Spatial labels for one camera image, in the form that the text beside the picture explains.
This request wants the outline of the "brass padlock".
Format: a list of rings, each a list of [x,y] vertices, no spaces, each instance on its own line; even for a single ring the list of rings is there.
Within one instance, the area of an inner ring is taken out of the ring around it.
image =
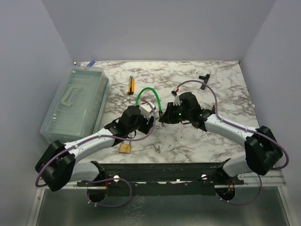
[[[131,142],[123,141],[119,147],[119,153],[129,154],[131,152]]]

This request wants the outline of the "green cable lock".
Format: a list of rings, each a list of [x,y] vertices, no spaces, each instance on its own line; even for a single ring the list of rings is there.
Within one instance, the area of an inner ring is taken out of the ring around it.
[[[152,87],[143,88],[137,95],[135,105],[139,105],[139,103],[142,101],[144,97],[150,97],[151,100],[155,101],[155,106],[158,108],[157,109],[158,115],[156,116],[156,120],[158,120],[159,117],[162,115],[162,113],[159,113],[160,111],[162,111],[162,104],[157,91]]]

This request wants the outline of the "spare silver keys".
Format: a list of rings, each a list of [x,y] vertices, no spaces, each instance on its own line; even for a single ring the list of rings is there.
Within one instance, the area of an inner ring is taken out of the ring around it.
[[[156,153],[161,153],[159,146],[153,145],[153,147],[154,147],[154,150],[155,150]]]

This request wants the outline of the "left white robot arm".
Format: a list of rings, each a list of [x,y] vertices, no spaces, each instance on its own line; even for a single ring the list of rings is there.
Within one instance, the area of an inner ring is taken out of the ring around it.
[[[47,186],[54,192],[69,182],[89,181],[94,186],[101,185],[104,182],[102,166],[95,161],[84,164],[80,161],[123,141],[133,142],[129,135],[134,132],[148,137],[156,123],[155,108],[150,102],[131,105],[120,118],[88,137],[64,144],[59,140],[52,142],[35,166],[36,187]]]

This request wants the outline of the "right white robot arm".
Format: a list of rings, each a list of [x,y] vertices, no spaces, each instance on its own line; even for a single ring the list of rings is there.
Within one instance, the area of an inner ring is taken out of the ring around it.
[[[159,122],[191,124],[205,132],[218,134],[244,148],[245,153],[222,162],[216,171],[217,181],[223,185],[243,173],[266,175],[282,158],[283,152],[275,144],[275,137],[266,126],[247,129],[241,124],[220,120],[215,110],[203,109],[191,92],[176,96],[169,102]]]

